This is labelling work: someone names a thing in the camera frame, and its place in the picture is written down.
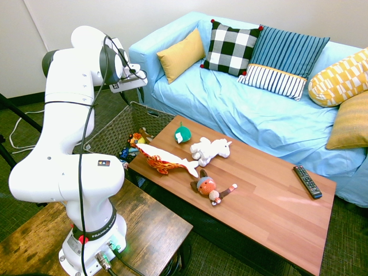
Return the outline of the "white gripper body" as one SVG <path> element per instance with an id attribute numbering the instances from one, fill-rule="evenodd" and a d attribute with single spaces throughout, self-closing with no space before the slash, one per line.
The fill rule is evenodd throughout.
<path id="1" fill-rule="evenodd" d="M 120 79 L 117 83 L 109 85 L 112 93 L 120 93 L 122 91 L 132 90 L 139 87 L 146 86 L 148 83 L 147 79 L 140 79 L 137 77 L 129 79 Z"/>

